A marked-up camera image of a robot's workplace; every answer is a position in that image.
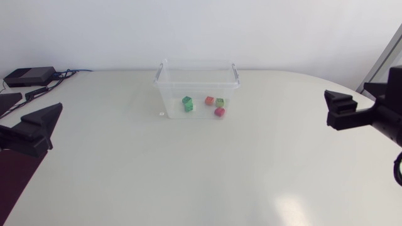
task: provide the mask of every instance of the light green cube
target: light green cube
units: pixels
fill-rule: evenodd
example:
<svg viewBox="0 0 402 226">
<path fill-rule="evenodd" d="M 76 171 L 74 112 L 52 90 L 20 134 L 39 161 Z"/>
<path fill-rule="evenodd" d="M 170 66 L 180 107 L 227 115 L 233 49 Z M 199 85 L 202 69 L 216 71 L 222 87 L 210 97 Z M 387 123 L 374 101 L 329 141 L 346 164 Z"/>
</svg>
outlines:
<svg viewBox="0 0 402 226">
<path fill-rule="evenodd" d="M 225 106 L 225 101 L 222 98 L 216 98 L 215 105 L 217 107 L 224 107 Z"/>
<path fill-rule="evenodd" d="M 189 111 L 191 111 L 191 110 L 193 110 L 193 103 L 186 103 L 185 105 L 184 105 L 184 111 L 185 112 L 189 112 Z"/>
</svg>

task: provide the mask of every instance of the pink cube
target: pink cube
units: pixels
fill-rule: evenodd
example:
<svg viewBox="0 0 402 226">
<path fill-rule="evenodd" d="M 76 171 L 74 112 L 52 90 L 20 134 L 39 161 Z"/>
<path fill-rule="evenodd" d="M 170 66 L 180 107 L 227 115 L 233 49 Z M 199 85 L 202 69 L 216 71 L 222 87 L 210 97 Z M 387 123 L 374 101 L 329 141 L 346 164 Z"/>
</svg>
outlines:
<svg viewBox="0 0 402 226">
<path fill-rule="evenodd" d="M 217 115 L 219 117 L 222 117 L 224 114 L 225 114 L 225 109 L 224 108 L 218 107 L 215 110 L 215 115 Z"/>
</svg>

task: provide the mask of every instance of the red cube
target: red cube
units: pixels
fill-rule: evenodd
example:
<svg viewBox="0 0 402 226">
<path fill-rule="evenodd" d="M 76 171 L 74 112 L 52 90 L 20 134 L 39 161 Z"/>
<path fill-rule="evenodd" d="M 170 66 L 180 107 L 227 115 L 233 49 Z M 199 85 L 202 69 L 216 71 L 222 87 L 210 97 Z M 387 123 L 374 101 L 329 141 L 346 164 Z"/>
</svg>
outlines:
<svg viewBox="0 0 402 226">
<path fill-rule="evenodd" d="M 205 98 L 205 104 L 207 104 L 207 105 L 213 105 L 213 104 L 214 104 L 214 100 L 215 100 L 215 98 L 213 98 L 213 97 L 207 97 L 207 98 Z"/>
<path fill-rule="evenodd" d="M 225 114 L 225 109 L 224 108 L 218 107 L 215 110 L 215 115 L 217 115 L 219 117 L 222 117 L 224 114 Z"/>
</svg>

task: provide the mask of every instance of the black device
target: black device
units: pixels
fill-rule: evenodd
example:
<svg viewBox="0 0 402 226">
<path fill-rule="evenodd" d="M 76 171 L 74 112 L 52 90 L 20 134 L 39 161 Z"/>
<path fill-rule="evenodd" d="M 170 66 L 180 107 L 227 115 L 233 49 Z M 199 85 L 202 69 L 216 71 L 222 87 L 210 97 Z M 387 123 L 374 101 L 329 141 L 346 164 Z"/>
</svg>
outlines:
<svg viewBox="0 0 402 226">
<path fill-rule="evenodd" d="M 326 90 L 327 125 L 336 130 L 372 125 L 402 147 L 402 66 L 389 69 L 388 83 L 365 83 L 364 89 L 376 102 L 371 108 L 359 111 L 351 95 Z M 394 177 L 402 186 L 401 162 L 402 153 L 394 162 Z"/>
<path fill-rule="evenodd" d="M 46 86 L 56 72 L 53 67 L 19 68 L 4 78 L 9 87 L 30 87 L 32 85 Z"/>
<path fill-rule="evenodd" d="M 55 104 L 21 117 L 12 128 L 0 126 L 0 148 L 40 157 L 53 148 L 50 136 L 62 109 L 61 103 Z"/>
</svg>

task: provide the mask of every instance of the green cube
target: green cube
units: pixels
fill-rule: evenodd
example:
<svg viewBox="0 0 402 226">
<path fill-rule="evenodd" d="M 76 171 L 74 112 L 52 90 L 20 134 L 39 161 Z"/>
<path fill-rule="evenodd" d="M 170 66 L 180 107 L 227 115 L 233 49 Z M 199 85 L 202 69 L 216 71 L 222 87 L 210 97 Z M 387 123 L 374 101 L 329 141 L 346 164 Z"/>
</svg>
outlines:
<svg viewBox="0 0 402 226">
<path fill-rule="evenodd" d="M 183 104 L 193 103 L 193 99 L 191 99 L 191 97 L 184 97 L 182 102 Z"/>
<path fill-rule="evenodd" d="M 189 111 L 191 111 L 191 110 L 193 110 L 193 103 L 186 103 L 186 104 L 184 105 L 184 111 L 185 111 L 185 112 L 189 112 Z"/>
<path fill-rule="evenodd" d="M 224 107 L 225 106 L 225 101 L 222 98 L 216 98 L 215 105 L 217 107 Z"/>
</svg>

